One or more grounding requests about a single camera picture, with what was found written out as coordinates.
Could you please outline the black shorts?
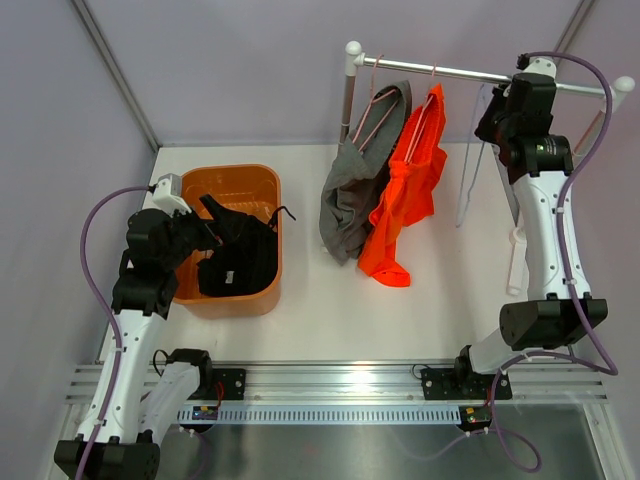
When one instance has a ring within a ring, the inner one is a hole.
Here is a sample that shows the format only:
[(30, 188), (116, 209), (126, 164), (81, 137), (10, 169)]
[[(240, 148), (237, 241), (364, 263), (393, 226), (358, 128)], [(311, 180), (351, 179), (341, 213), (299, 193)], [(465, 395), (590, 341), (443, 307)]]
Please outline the black shorts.
[(278, 272), (279, 212), (288, 208), (277, 207), (266, 222), (229, 210), (227, 222), (216, 222), (220, 246), (197, 263), (199, 292), (207, 297), (258, 294), (271, 285)]

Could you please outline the blue hanger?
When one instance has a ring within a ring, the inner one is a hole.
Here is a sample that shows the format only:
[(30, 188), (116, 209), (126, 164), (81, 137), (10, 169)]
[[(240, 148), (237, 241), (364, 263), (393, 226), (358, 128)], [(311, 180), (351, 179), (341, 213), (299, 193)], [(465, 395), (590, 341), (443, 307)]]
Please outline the blue hanger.
[(475, 187), (479, 168), (482, 160), (482, 156), (484, 153), (485, 143), (480, 142), (479, 153), (476, 155), (475, 160), (471, 158), (471, 147), (472, 143), (476, 139), (474, 134), (475, 128), (477, 127), (477, 121), (479, 115), (481, 114), (482, 107), (485, 105), (485, 84), (482, 84), (477, 91), (475, 97), (474, 108), (472, 111), (469, 129), (467, 133), (467, 141), (465, 147), (465, 155), (463, 161), (463, 171), (461, 174), (458, 197), (457, 197), (457, 209), (456, 209), (456, 219), (455, 219), (455, 227), (457, 229), (461, 228), (464, 224), (469, 205), (471, 203), (471, 196), (473, 189)]

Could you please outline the pink hanger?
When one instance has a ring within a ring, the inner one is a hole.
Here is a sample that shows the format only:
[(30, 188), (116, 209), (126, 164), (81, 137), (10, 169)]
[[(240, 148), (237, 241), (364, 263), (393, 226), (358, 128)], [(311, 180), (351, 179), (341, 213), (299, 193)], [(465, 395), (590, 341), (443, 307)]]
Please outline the pink hanger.
[[(371, 78), (370, 78), (369, 102), (368, 102), (368, 104), (366, 106), (366, 109), (365, 109), (361, 119), (360, 119), (360, 122), (358, 124), (357, 129), (356, 129), (356, 132), (355, 132), (355, 134), (354, 134), (354, 136), (352, 138), (352, 143), (353, 144), (356, 144), (357, 141), (362, 136), (363, 129), (366, 126), (366, 123), (368, 121), (368, 118), (370, 116), (370, 113), (371, 113), (373, 107), (375, 105), (377, 105), (378, 103), (384, 101), (385, 99), (389, 98), (390, 96), (394, 95), (398, 91), (397, 87), (392, 87), (390, 90), (384, 92), (382, 95), (378, 95), (376, 93), (376, 90), (375, 90), (376, 69), (377, 69), (377, 67), (379, 65), (379, 62), (383, 58), (384, 58), (384, 55), (383, 54), (379, 54), (376, 57), (375, 61), (374, 61), (374, 65), (372, 67), (372, 74), (371, 74)], [(363, 153), (364, 152), (365, 147), (371, 141), (373, 136), (379, 131), (379, 129), (381, 128), (383, 123), (386, 121), (386, 119), (390, 115), (390, 113), (393, 111), (393, 109), (395, 108), (397, 103), (398, 103), (398, 100), (395, 100), (394, 103), (387, 109), (387, 111), (384, 113), (384, 115), (380, 118), (380, 120), (377, 122), (377, 124), (371, 128), (371, 131), (369, 132), (369, 134), (365, 138), (363, 138), (362, 141), (357, 145), (359, 153)]]
[(420, 136), (422, 135), (424, 126), (423, 126), (423, 121), (424, 118), (427, 114), (427, 108), (431, 102), (431, 89), (433, 87), (433, 84), (435, 82), (435, 77), (436, 77), (436, 71), (437, 71), (437, 64), (434, 63), (432, 66), (432, 71), (430, 74), (430, 80), (425, 92), (425, 97), (424, 97), (424, 101), (421, 104), (421, 110), (420, 110), (420, 115), (418, 117), (418, 120), (416, 121), (415, 127), (413, 129), (411, 138), (410, 138), (410, 142), (409, 142), (409, 146), (407, 148), (407, 151), (405, 153), (404, 156), (404, 163), (405, 164), (410, 164), (412, 162), (412, 157), (416, 148), (416, 144), (420, 139)]

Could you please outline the orange shorts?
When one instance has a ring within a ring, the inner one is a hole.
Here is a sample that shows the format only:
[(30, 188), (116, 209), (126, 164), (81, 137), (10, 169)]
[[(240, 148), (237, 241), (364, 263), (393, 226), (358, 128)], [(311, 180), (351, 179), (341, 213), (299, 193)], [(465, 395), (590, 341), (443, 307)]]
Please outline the orange shorts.
[(431, 102), (423, 132), (410, 164), (404, 156), (421, 106), (407, 120), (388, 161), (390, 179), (378, 205), (369, 214), (373, 230), (358, 259), (359, 269), (387, 287), (411, 284), (410, 273), (396, 261), (396, 246), (403, 228), (435, 213), (434, 189), (443, 173), (447, 154), (439, 146), (446, 125), (445, 95), (441, 84), (431, 89)]

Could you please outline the grey shorts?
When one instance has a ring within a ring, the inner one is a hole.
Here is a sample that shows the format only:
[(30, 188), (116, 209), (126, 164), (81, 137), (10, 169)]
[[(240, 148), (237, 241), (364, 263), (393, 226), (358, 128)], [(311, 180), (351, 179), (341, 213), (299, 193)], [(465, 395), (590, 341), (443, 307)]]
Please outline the grey shorts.
[[(357, 143), (353, 144), (352, 138), (360, 121), (338, 147), (321, 191), (319, 233), (324, 247), (340, 265), (358, 258), (364, 248), (372, 231), (369, 214), (378, 205), (390, 179), (388, 161), (412, 112), (410, 82), (402, 80), (389, 84), (377, 94), (382, 95), (392, 87), (397, 87), (398, 91), (373, 107)], [(395, 100), (398, 103), (393, 111), (364, 152), (359, 153), (357, 145)]]

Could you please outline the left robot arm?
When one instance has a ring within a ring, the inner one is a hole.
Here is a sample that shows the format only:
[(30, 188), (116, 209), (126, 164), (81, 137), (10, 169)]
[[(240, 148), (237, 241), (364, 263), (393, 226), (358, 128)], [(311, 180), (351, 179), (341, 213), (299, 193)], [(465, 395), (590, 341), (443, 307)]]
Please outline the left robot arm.
[(178, 289), (176, 271), (214, 238), (177, 194), (151, 188), (153, 208), (130, 217), (112, 299), (99, 301), (114, 345), (77, 434), (58, 442), (55, 464), (71, 479), (153, 479), (160, 447), (190, 398), (215, 385), (209, 353), (176, 349), (156, 386), (143, 391), (149, 362)]

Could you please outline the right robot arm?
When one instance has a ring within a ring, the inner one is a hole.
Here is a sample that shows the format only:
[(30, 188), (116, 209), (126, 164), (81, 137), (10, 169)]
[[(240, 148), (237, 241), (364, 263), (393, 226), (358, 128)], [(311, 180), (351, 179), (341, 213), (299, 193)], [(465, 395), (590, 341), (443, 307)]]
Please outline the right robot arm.
[(527, 242), (527, 298), (504, 305), (499, 327), (484, 341), (465, 347), (450, 381), (464, 399), (493, 399), (494, 375), (516, 352), (555, 352), (576, 343), (607, 314), (596, 299), (580, 261), (566, 182), (573, 171), (567, 138), (550, 134), (556, 84), (552, 76), (519, 73), (494, 88), (475, 134), (499, 149), (519, 205)]

